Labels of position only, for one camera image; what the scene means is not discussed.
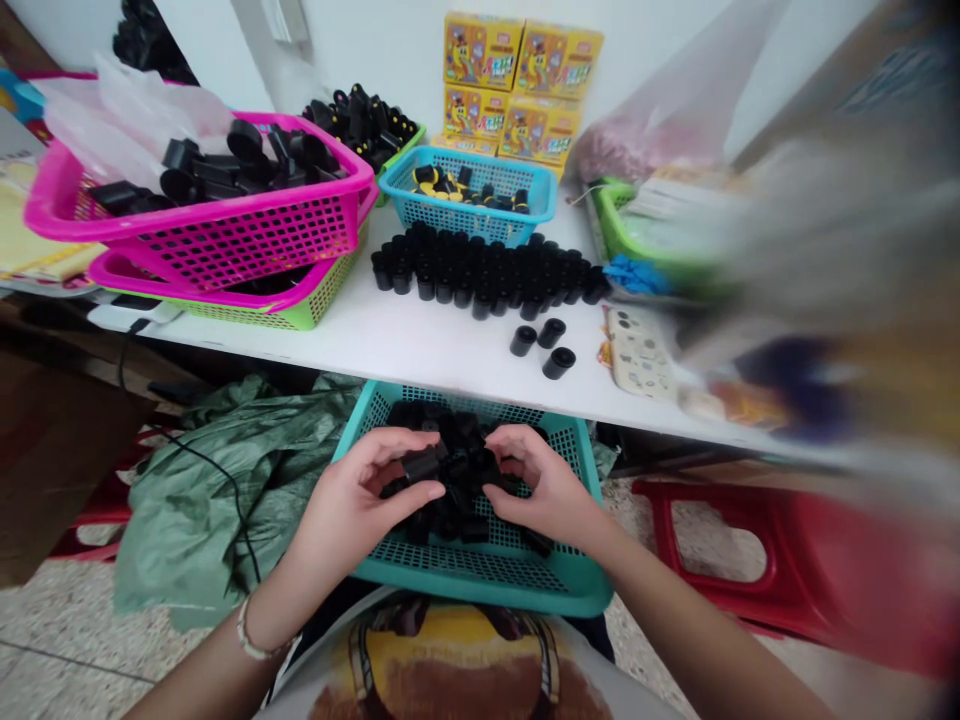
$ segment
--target stool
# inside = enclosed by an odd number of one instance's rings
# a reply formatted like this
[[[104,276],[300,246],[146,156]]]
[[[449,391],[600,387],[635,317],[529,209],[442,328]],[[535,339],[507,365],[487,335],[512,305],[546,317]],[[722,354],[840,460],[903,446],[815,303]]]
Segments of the stool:
[[[637,481],[633,493],[650,501],[660,559],[721,610],[888,667],[947,674],[957,608],[922,575],[922,548],[902,525],[787,490]],[[671,512],[677,501],[707,502],[730,527],[756,535],[767,554],[761,577],[686,570]]]

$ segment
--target bracelet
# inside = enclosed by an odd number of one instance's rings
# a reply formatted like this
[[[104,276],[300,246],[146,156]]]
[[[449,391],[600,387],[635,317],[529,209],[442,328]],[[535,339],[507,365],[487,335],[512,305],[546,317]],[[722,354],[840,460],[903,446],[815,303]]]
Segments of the bracelet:
[[[249,602],[250,596],[248,595],[247,599],[243,601],[243,605],[240,606],[240,617],[237,618],[237,637],[240,639],[240,647],[242,647],[243,651],[254,660],[269,660],[278,652],[284,650],[287,645],[282,645],[271,652],[254,647],[253,643],[250,642],[250,637],[247,635],[247,604]]]

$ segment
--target blue plastic basket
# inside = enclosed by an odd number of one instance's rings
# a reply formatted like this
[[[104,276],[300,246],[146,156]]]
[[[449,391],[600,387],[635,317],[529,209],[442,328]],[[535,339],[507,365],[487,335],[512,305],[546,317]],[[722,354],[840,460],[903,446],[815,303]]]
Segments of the blue plastic basket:
[[[539,425],[547,432],[551,447],[570,463],[593,498],[602,502],[583,420],[376,380],[368,381],[360,395],[334,460],[343,457],[362,435],[386,425],[390,408],[400,400],[438,401],[453,411],[477,413],[485,423],[500,420]],[[530,489],[523,485],[521,493],[528,495]],[[409,544],[402,531],[391,533],[360,564],[354,576],[467,602],[570,617],[594,617],[610,604],[610,581],[586,555],[557,544],[550,557],[541,558],[521,541],[516,528],[494,515],[485,497],[475,500],[474,512],[490,521],[489,543],[465,545],[459,540],[445,541],[431,535],[429,544],[420,546]]]
[[[475,190],[487,183],[493,184],[497,195],[513,197],[517,190],[526,190],[530,214],[520,215],[419,195],[414,192],[417,185],[413,169],[423,165],[440,165],[454,177],[460,174],[461,167],[469,167],[473,170],[470,187]],[[499,240],[507,247],[525,243],[537,225],[553,219],[557,209],[557,177],[551,170],[445,148],[415,148],[383,174],[380,188],[393,198],[400,220],[406,227],[423,220],[438,230],[462,230],[470,236],[480,235],[488,243]]]

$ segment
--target left hand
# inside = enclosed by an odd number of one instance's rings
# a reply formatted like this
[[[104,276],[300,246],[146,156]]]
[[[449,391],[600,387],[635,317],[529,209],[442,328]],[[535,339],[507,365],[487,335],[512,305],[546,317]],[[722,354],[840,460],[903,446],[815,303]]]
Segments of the left hand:
[[[403,475],[399,458],[438,442],[439,433],[405,428],[364,435],[320,476],[287,555],[300,558],[306,572],[333,571],[339,579],[353,572],[397,523],[443,496],[443,483],[424,480],[380,499],[383,487]]]

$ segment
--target hand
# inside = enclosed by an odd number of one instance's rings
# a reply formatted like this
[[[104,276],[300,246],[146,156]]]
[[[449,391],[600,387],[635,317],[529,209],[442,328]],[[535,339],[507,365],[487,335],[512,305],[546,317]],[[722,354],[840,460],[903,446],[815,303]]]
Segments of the hand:
[[[439,441],[439,433],[405,428],[364,435],[320,476],[287,554],[333,560],[340,579],[346,577],[394,525],[443,496],[442,483],[424,480],[380,499],[383,487],[403,475],[399,458]]]
[[[500,460],[501,472],[523,478],[533,490],[529,498],[517,498],[484,485],[497,516],[590,554],[585,545],[612,519],[566,460],[527,425],[497,428],[487,437],[487,447]]]

